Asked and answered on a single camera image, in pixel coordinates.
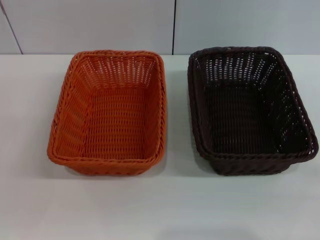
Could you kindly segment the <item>dark brown woven basket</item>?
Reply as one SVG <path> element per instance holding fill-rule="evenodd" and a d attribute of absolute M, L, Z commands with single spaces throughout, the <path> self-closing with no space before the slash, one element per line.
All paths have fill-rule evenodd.
<path fill-rule="evenodd" d="M 317 155 L 293 75 L 274 48 L 198 50 L 187 81 L 196 149 L 217 174 L 273 175 Z"/>

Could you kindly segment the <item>orange woven plastic basket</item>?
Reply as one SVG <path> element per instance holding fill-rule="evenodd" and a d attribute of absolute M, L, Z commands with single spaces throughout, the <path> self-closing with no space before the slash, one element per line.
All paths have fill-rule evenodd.
<path fill-rule="evenodd" d="M 47 156 L 85 175 L 139 175 L 165 153 L 163 59 L 152 51 L 76 53 L 52 120 Z"/>

